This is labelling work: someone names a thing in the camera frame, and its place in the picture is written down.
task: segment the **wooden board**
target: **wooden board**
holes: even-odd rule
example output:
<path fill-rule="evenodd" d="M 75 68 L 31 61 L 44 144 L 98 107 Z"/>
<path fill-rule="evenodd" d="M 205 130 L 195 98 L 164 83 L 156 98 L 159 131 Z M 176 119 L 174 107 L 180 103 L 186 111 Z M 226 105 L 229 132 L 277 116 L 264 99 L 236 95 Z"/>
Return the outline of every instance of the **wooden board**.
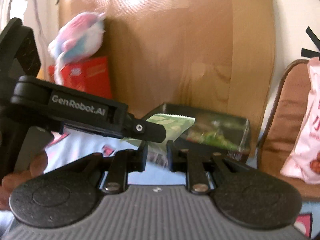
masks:
<path fill-rule="evenodd" d="M 97 53 L 114 98 L 142 117 L 163 102 L 240 115 L 255 147 L 273 70 L 272 0 L 61 0 L 60 25 L 106 12 Z"/>

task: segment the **plush toy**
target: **plush toy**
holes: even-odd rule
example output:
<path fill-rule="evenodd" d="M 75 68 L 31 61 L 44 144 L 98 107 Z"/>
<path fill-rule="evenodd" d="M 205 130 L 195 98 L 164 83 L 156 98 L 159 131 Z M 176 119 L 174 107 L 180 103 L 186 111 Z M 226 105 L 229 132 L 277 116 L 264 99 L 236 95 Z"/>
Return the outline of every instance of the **plush toy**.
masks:
<path fill-rule="evenodd" d="M 80 13 L 63 26 L 50 43 L 48 50 L 56 61 L 54 79 L 58 85 L 63 85 L 60 70 L 65 64 L 88 58 L 100 48 L 104 18 L 104 13 Z"/>

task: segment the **pink and blue plush toy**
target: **pink and blue plush toy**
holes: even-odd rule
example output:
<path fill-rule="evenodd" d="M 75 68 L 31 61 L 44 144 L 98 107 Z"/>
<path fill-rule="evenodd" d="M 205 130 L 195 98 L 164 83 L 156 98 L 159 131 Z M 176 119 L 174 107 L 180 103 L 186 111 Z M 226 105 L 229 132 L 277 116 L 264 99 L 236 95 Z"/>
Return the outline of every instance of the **pink and blue plush toy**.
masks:
<path fill-rule="evenodd" d="M 60 70 L 65 64 L 88 58 L 101 47 L 104 19 L 104 13 L 80 13 L 63 26 L 50 43 L 48 50 L 56 61 L 54 79 L 58 85 L 63 85 Z"/>

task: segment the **ribbed gray plate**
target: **ribbed gray plate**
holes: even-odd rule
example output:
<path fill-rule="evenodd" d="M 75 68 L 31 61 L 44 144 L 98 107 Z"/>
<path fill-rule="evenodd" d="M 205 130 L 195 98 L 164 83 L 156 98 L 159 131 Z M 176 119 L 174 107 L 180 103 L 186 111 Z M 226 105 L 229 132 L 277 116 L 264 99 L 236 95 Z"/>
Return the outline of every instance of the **ribbed gray plate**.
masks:
<path fill-rule="evenodd" d="M 131 185 L 125 193 L 104 197 L 84 220 L 59 229 L 19 225 L 4 240 L 303 240 L 293 226 L 256 231 L 221 215 L 208 196 L 184 186 Z"/>

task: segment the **green package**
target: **green package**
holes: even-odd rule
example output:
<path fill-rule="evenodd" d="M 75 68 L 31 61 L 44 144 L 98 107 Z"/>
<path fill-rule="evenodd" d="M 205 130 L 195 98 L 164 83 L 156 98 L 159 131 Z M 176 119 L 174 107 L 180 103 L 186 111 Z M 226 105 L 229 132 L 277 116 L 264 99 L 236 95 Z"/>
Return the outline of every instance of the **green package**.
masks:
<path fill-rule="evenodd" d="M 147 160 L 167 166 L 167 141 L 175 141 L 184 131 L 190 128 L 195 123 L 194 117 L 174 115 L 174 114 L 154 114 L 148 122 L 161 124 L 164 126 L 167 135 L 162 143 L 148 142 L 148 157 Z M 141 141 L 137 139 L 124 138 L 123 140 L 132 145 L 139 146 Z"/>

